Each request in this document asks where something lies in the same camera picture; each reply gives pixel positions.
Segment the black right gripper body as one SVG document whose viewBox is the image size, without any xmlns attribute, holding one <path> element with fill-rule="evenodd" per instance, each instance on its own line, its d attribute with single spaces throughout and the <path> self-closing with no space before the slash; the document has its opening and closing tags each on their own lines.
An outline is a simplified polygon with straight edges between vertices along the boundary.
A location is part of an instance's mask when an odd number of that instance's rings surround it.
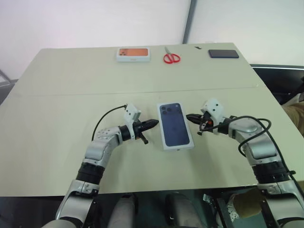
<svg viewBox="0 0 304 228">
<path fill-rule="evenodd" d="M 201 117 L 200 129 L 201 130 L 206 130 L 206 129 L 211 128 L 211 127 L 213 127 L 213 121 L 211 119 L 211 114 L 204 113 Z"/>
</svg>

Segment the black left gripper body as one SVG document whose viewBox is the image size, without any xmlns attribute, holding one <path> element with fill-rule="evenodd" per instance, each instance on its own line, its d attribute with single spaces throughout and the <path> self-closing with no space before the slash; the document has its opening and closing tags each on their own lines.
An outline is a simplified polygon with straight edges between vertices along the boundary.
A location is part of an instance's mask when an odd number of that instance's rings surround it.
<svg viewBox="0 0 304 228">
<path fill-rule="evenodd" d="M 144 144 L 148 144 L 148 140 L 143 135 L 143 131 L 146 131 L 146 125 L 147 125 L 147 121 L 144 121 L 144 122 L 137 121 L 137 122 L 133 123 L 133 132 L 134 132 L 135 139 L 136 140 L 141 139 Z"/>
</svg>

